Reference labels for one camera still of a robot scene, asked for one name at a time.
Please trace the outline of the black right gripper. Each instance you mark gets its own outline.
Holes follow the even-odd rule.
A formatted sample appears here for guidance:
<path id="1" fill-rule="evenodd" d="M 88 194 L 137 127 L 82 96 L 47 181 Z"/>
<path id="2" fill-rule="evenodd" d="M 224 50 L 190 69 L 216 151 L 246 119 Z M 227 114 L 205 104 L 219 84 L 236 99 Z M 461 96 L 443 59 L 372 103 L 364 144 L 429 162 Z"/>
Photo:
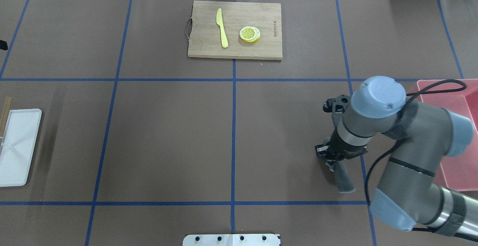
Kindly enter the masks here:
<path id="1" fill-rule="evenodd" d="M 315 146 L 317 157 L 333 162 L 344 159 L 353 159 L 368 152 L 367 146 L 354 146 L 345 142 L 335 130 L 328 141 Z"/>

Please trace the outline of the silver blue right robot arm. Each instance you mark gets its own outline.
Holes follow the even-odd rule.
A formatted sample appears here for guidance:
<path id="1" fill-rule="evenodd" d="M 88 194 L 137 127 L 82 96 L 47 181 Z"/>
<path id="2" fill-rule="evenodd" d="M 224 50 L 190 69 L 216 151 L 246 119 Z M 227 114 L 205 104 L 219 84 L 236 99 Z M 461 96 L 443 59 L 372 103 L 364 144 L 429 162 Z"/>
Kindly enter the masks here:
<path id="1" fill-rule="evenodd" d="M 366 79 L 351 96 L 324 102 L 333 133 L 315 146 L 319 159 L 334 174 L 340 193 L 355 187 L 343 164 L 367 153 L 378 134 L 395 140 L 379 156 L 364 181 L 370 213 L 405 232 L 429 232 L 477 243 L 477 200 L 435 184 L 444 156 L 459 156 L 474 137 L 473 122 L 446 108 L 423 103 L 424 94 L 464 91 L 463 80 L 439 80 L 413 93 L 387 76 Z"/>

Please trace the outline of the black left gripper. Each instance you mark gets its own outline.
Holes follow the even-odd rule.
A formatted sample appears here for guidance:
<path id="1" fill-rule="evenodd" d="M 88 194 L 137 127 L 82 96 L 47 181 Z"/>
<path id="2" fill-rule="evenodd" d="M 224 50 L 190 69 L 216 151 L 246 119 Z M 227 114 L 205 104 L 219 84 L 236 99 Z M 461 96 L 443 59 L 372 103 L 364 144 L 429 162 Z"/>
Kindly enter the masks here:
<path id="1" fill-rule="evenodd" d="M 6 41 L 0 40 L 0 50 L 4 50 L 4 51 L 9 50 L 9 46 Z"/>

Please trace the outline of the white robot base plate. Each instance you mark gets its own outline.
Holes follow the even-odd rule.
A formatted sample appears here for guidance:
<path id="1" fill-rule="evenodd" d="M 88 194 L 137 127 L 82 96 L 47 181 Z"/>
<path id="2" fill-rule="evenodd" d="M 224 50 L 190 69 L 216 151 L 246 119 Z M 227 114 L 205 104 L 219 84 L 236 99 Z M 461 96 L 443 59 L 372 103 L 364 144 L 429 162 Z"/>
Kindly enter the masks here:
<path id="1" fill-rule="evenodd" d="M 280 246 L 276 234 L 189 234 L 183 246 Z"/>

